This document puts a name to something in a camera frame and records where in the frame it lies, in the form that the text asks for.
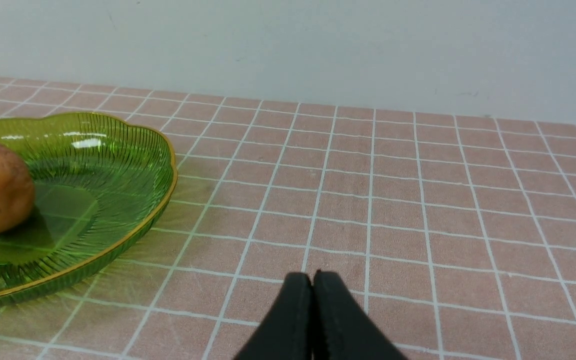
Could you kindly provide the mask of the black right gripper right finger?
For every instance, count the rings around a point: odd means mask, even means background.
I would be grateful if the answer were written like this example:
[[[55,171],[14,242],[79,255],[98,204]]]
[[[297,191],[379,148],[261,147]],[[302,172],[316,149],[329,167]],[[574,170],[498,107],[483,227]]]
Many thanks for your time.
[[[314,360],[406,360],[362,310],[338,273],[318,270],[313,291]]]

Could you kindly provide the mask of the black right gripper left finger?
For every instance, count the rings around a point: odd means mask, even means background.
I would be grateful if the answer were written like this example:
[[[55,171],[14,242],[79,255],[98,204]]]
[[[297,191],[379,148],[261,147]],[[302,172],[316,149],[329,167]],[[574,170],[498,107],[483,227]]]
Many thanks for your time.
[[[310,360],[313,287],[305,273],[286,274],[281,289],[236,360]]]

